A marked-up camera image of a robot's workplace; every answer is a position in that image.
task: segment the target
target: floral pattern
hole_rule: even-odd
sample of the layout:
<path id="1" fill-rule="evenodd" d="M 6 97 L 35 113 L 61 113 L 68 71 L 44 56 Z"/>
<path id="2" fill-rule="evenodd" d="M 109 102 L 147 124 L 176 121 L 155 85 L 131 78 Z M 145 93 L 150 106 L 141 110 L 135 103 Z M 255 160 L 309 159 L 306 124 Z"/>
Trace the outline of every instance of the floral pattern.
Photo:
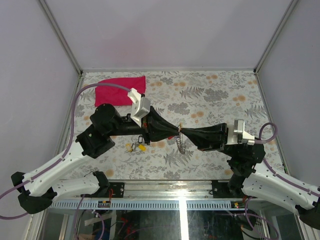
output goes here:
<path id="1" fill-rule="evenodd" d="M 244 119 L 246 130 L 257 135 L 268 122 L 265 106 L 252 71 L 150 71 L 87 72 L 83 86 L 104 79 L 146 76 L 145 95 L 167 121 L 183 127 L 201 128 L 220 123 L 232 124 Z M 81 94 L 75 110 L 75 137 L 90 124 L 95 111 L 95 91 Z M 131 106 L 116 107 L 122 116 Z M 266 128 L 263 137 L 272 135 Z M 112 136 L 115 146 L 97 159 L 71 171 L 66 178 L 80 178 L 90 171 L 103 171 L 109 179 L 118 180 L 212 180 L 232 175 L 228 156 L 217 151 L 201 152 L 184 136 L 186 153 L 180 154 L 174 139 L 152 142 L 146 151 L 128 152 L 125 145 L 138 136 Z M 275 141 L 265 145 L 266 158 L 283 170 Z"/>

